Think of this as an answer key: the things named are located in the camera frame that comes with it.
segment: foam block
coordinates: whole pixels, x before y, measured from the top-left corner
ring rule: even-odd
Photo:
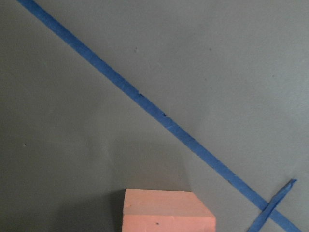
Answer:
[[[127,189],[122,232],[215,232],[216,218],[192,192]]]

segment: tape strip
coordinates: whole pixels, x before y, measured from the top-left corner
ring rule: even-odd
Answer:
[[[277,205],[283,200],[283,198],[288,194],[292,189],[293,184],[296,182],[296,179],[290,180],[269,202],[266,208],[261,212],[261,214],[256,218],[254,223],[248,229],[247,232],[258,232],[266,223],[270,214],[274,211]]]
[[[255,204],[259,209],[263,210],[267,206],[267,202],[253,191],[242,179],[234,174],[228,167],[221,163],[213,154],[204,148],[199,142],[191,137],[179,125],[177,125],[171,118],[167,117],[156,105],[149,101],[146,97],[138,92],[128,81],[126,81],[120,74],[112,69],[107,63],[100,59],[90,48],[83,44],[64,26],[57,22],[50,16],[43,8],[41,8],[33,0],[17,0],[26,9],[28,9],[34,16],[42,21],[49,29],[58,35],[63,41],[70,45],[76,52],[84,57],[97,70],[105,75],[117,87],[119,87],[125,94],[134,100],[140,107],[154,117],[167,130],[169,130],[175,137],[183,142],[189,149],[197,154],[209,166],[211,166],[217,173],[233,185],[239,192],[241,192],[248,200]],[[300,230],[291,223],[285,216],[274,210],[270,217],[283,229],[288,232],[300,232]]]

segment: gray wall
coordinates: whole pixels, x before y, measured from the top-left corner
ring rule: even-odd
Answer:
[[[308,1],[38,0],[309,228]],[[16,1],[0,2],[0,231],[120,231],[124,190],[193,191],[218,232],[259,210]],[[269,220],[262,231],[283,231]]]

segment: blue painter's tape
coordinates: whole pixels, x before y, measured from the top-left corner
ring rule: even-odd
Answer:
[[[296,182],[296,179],[290,180],[269,202],[266,208],[261,212],[261,214],[256,218],[254,223],[248,229],[247,232],[259,232],[263,227],[271,213],[277,207],[277,205],[283,200],[283,198],[288,194],[292,189],[293,184]]]
[[[42,21],[49,29],[56,35],[70,45],[76,52],[84,57],[97,70],[105,75],[124,93],[126,93],[133,101],[140,107],[160,122],[167,130],[169,130],[175,137],[183,142],[189,149],[197,154],[209,166],[211,166],[217,173],[233,185],[239,192],[241,192],[247,199],[255,204],[259,209],[263,210],[267,206],[267,202],[254,190],[252,190],[242,179],[234,174],[228,167],[221,163],[213,154],[204,148],[198,141],[191,137],[171,118],[167,117],[156,105],[150,100],[141,95],[136,88],[134,88],[127,80],[112,69],[107,63],[100,59],[93,51],[91,51],[85,44],[69,32],[64,26],[58,23],[52,16],[50,16],[44,9],[42,9],[33,0],[17,0],[26,9],[28,9],[34,16]],[[278,223],[283,229],[288,232],[301,232],[293,223],[291,223],[285,216],[274,210],[270,217]]]

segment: pink foam block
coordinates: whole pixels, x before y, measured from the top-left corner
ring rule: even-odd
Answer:
[[[215,231],[215,216],[192,192],[126,190],[122,232]]]

